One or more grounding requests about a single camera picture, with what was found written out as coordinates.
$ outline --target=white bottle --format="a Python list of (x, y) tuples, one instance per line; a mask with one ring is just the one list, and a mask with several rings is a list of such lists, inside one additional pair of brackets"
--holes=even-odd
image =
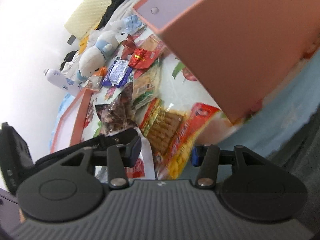
[(59, 70), (45, 69), (43, 72), (51, 84), (60, 87), (74, 97), (76, 97), (83, 88), (73, 80), (66, 78)]

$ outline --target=white wall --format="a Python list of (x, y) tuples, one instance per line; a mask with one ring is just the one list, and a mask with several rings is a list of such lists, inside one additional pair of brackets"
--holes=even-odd
[(63, 27), (82, 0), (0, 0), (0, 122), (8, 122), (28, 143), (33, 160), (48, 143), (64, 92), (44, 77), (77, 49)]

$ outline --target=plush toy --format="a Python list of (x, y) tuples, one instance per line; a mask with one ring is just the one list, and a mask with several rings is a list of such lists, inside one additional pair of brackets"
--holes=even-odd
[(99, 68), (105, 65), (105, 62), (114, 53), (120, 41), (117, 40), (113, 31), (105, 31), (97, 39), (97, 42), (91, 48), (88, 48), (81, 56), (79, 61), (79, 71), (77, 78), (85, 81)]

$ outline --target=yellow foam mat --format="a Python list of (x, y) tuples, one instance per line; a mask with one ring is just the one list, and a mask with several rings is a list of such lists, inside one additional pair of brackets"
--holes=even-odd
[(65, 28), (81, 40), (101, 20), (111, 0), (83, 0), (65, 23)]

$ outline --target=plastic bag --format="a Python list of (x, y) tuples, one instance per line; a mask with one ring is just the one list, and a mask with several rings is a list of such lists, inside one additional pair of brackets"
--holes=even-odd
[(105, 109), (99, 113), (101, 115), (101, 134), (108, 136), (129, 127), (137, 126), (137, 124), (132, 121), (132, 87), (132, 82), (126, 84), (124, 90), (116, 99), (110, 104), (105, 105)]
[(158, 58), (147, 72), (133, 79), (132, 107), (139, 109), (159, 94), (160, 59)]
[(107, 68), (102, 67), (97, 70), (93, 75), (88, 79), (87, 88), (93, 92), (99, 92), (102, 87), (102, 81), (107, 74)]
[(118, 21), (110, 23), (111, 30), (114, 32), (126, 32), (134, 34), (143, 27), (143, 23), (137, 15), (131, 15)]
[(220, 112), (214, 106), (195, 103), (190, 116), (182, 122), (176, 131), (170, 147), (158, 171), (158, 179), (177, 179), (182, 173), (196, 138), (206, 125)]
[[(149, 141), (142, 135), (139, 128), (135, 128), (141, 137), (141, 152), (134, 167), (125, 167), (125, 173), (129, 179), (155, 179), (152, 152)], [(102, 166), (96, 178), (102, 183), (108, 182), (108, 168)]]
[(129, 60), (129, 66), (137, 69), (134, 77), (138, 78), (145, 73), (153, 62), (162, 55), (165, 45), (156, 35), (146, 38), (138, 49), (135, 49)]
[(130, 77), (132, 68), (128, 66), (128, 61), (120, 59), (119, 57), (113, 62), (108, 69), (106, 77), (103, 79), (103, 86), (123, 87)]
[(185, 113), (164, 109), (158, 98), (150, 103), (140, 127), (143, 135), (150, 142), (156, 171), (162, 165), (184, 115)]

